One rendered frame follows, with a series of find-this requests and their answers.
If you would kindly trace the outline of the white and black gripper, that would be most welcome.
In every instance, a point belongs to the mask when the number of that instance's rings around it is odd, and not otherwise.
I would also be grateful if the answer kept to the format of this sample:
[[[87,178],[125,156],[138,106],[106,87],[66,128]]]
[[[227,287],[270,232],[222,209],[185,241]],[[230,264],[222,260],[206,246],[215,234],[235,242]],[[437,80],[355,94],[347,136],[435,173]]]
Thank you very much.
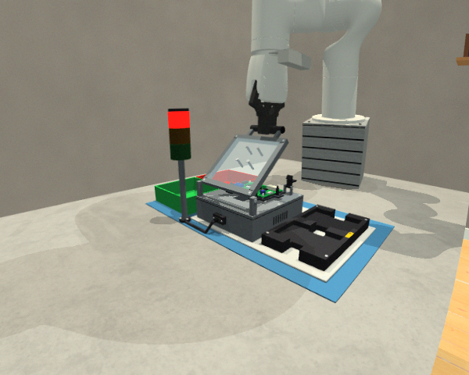
[[[285,107],[288,72],[287,66],[277,63],[277,58],[278,55],[262,52],[251,56],[249,61],[246,99],[256,110],[258,134],[275,134],[270,133],[270,126],[277,126],[279,111]]]

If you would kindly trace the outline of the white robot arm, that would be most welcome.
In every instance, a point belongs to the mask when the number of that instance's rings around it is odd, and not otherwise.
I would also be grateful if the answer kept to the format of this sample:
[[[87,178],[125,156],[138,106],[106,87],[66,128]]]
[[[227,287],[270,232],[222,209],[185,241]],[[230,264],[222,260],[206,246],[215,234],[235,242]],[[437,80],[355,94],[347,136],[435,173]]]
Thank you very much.
[[[380,15],[381,0],[252,0],[251,54],[269,52],[277,63],[311,70],[311,58],[289,48],[289,35],[347,30],[324,50],[322,114],[312,120],[362,123],[365,117],[356,115],[360,47]]]

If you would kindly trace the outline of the green circuit board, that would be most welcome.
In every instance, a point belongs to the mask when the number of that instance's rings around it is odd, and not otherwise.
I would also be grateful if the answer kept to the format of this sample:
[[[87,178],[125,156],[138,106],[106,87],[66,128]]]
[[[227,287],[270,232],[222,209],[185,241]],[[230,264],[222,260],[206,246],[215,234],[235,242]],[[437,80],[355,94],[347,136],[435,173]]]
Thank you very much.
[[[257,196],[261,198],[265,198],[267,196],[276,194],[276,187],[277,186],[274,186],[274,185],[267,185],[267,186],[262,185],[261,188],[258,190]],[[262,196],[263,193],[264,193],[264,196]]]

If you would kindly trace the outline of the green open bin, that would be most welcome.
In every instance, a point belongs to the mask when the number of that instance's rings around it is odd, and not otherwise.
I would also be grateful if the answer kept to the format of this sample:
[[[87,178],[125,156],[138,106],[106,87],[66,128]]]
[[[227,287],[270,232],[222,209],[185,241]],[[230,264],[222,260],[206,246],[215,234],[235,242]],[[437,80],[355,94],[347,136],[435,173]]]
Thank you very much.
[[[197,195],[197,187],[196,181],[202,180],[197,177],[191,177],[185,179],[186,184],[186,197],[187,197],[187,209],[188,215],[196,213],[196,195]],[[219,190],[219,188],[211,187],[209,185],[205,185],[202,183],[203,186],[203,194]],[[156,201],[178,211],[181,213],[181,196],[180,196],[180,185],[179,180],[160,184],[155,186],[155,194],[156,194]]]

